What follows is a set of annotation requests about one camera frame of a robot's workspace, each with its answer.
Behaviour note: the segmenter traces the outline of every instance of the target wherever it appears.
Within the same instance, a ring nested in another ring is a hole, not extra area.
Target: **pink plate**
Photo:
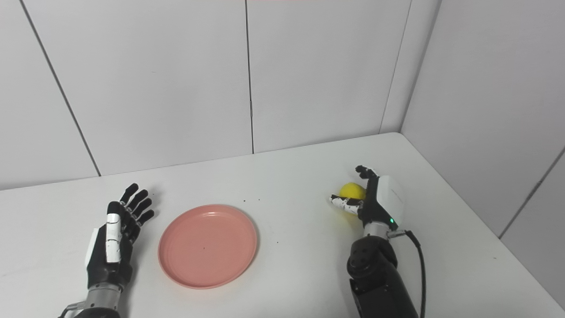
[[[190,288],[218,287],[236,279],[257,248],[253,223],[227,205],[203,205],[172,221],[159,242],[165,274]]]

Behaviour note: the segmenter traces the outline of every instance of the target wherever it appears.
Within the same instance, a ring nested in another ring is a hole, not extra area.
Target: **white table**
[[[3,317],[57,317],[84,300],[84,256],[106,205],[132,182],[157,208],[134,247],[137,274],[124,318],[357,318],[345,269],[362,233],[355,216],[328,202],[364,164],[406,192],[403,227],[423,245],[427,317],[565,317],[565,312],[400,134],[260,153],[0,192],[0,308]],[[220,203],[254,221],[259,248],[247,271],[209,290],[183,288],[159,267],[157,245],[182,212]],[[399,269],[420,304],[418,254],[393,240]]]

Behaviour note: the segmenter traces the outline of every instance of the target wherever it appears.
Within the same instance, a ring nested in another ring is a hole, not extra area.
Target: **white wall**
[[[565,2],[443,0],[402,128],[500,234],[563,148]]]
[[[103,175],[251,153],[243,0],[25,3]]]
[[[0,190],[96,176],[18,1],[0,1]]]
[[[255,150],[377,134],[409,4],[249,1]]]
[[[565,308],[565,159],[551,170],[502,242]]]
[[[252,152],[244,0],[24,2],[102,174]],[[414,82],[435,3],[249,1],[255,150],[398,131],[406,105],[388,94]],[[94,176],[23,10],[4,5],[20,28],[6,43],[26,46],[0,57],[21,66],[0,72],[3,105],[21,105],[2,108],[2,187]]]
[[[411,1],[380,134],[399,132],[441,0]]]

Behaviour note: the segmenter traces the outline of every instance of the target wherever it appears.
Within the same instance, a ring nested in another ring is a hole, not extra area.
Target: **robotic arm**
[[[418,318],[416,309],[397,271],[398,261],[389,238],[408,236],[416,245],[422,269],[422,303],[425,313],[425,268],[420,243],[411,231],[398,230],[403,202],[400,186],[388,177],[380,177],[364,166],[355,168],[367,179],[364,200],[332,195],[331,202],[357,214],[363,222],[363,237],[351,245],[347,272],[351,292],[361,318]]]
[[[70,304],[59,318],[69,311],[82,310],[75,318],[119,318],[117,311],[120,295],[132,278],[130,265],[133,244],[140,234],[141,226],[155,212],[148,210],[151,199],[147,190],[139,190],[132,184],[120,201],[108,204],[106,223],[95,229],[86,255],[88,294],[84,302]]]

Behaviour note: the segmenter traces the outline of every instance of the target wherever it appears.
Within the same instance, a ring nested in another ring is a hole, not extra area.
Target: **lemon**
[[[341,187],[340,196],[364,200],[365,188],[354,182],[350,182]]]

